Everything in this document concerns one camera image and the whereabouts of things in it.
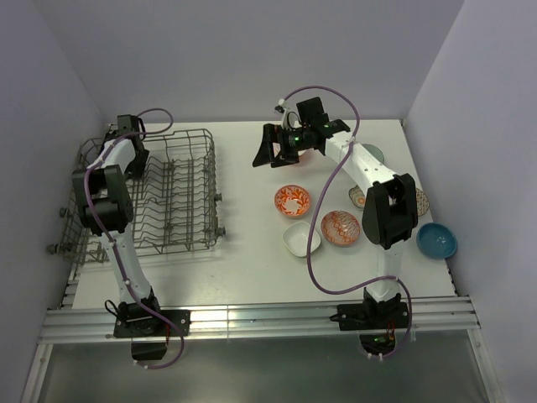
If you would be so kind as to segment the brown geometric pattern bowl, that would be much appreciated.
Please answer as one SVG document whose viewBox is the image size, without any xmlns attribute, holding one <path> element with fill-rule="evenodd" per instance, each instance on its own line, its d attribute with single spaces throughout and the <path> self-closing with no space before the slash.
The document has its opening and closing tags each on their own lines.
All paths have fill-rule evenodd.
<svg viewBox="0 0 537 403">
<path fill-rule="evenodd" d="M 419 217 L 423 217 L 430 209 L 430 202 L 425 192 L 420 188 L 416 189 L 416 203 L 417 214 Z"/>
</svg>

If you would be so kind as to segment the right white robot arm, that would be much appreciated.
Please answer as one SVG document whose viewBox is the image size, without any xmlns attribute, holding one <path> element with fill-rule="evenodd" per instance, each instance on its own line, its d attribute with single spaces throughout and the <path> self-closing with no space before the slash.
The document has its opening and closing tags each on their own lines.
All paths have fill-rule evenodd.
<svg viewBox="0 0 537 403">
<path fill-rule="evenodd" d="M 370 243 L 378 247 L 376 274 L 364 286 L 364 296 L 372 301 L 363 307 L 363 317 L 372 327 L 383 326 L 392 316 L 393 301 L 402 289 L 397 281 L 405 243 L 418 224 L 416 186 L 410 174 L 398 174 L 380 163 L 350 134 L 341 119 L 331 120 L 321 99 L 296 104 L 298 122 L 284 99 L 275 107 L 281 123 L 266 123 L 253 166 L 273 168 L 300 162 L 299 152 L 319 151 L 344 170 L 366 196 L 362 230 Z"/>
</svg>

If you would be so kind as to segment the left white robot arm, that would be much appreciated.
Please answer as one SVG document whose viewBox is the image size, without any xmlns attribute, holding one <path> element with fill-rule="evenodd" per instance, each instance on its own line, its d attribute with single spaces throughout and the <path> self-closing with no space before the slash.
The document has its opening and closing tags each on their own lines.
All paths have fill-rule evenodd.
<svg viewBox="0 0 537 403">
<path fill-rule="evenodd" d="M 127 180 L 140 179 L 149 158 L 143 131 L 141 117 L 118 116 L 117 128 L 106 135 L 96 158 L 71 176 L 81 224 L 99 240 L 117 281 L 119 302 L 105 301 L 105 309 L 115 316 L 116 338 L 153 336 L 164 326 L 133 243 L 134 208 Z"/>
</svg>

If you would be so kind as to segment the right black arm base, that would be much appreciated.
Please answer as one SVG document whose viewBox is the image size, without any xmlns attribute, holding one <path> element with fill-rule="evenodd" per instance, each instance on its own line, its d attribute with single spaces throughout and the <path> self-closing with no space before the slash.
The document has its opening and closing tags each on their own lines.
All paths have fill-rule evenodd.
<svg viewBox="0 0 537 403">
<path fill-rule="evenodd" d="M 369 294 L 356 304 L 340 304 L 330 321 L 341 331 L 396 330 L 407 328 L 411 315 L 408 304 L 400 293 L 387 300 L 376 302 Z"/>
</svg>

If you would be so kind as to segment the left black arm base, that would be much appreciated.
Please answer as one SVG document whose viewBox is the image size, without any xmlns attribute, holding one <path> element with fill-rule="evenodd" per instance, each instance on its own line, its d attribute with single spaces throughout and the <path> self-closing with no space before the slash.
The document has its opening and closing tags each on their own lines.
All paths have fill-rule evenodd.
<svg viewBox="0 0 537 403">
<path fill-rule="evenodd" d="M 131 339 L 131 356 L 134 360 L 156 364 L 167 353 L 171 337 L 185 337 L 190 330 L 190 311 L 162 309 L 155 298 L 148 302 L 149 307 L 166 320 L 144 310 L 136 302 L 121 302 L 117 306 L 106 300 L 105 310 L 115 317 L 112 337 Z"/>
</svg>

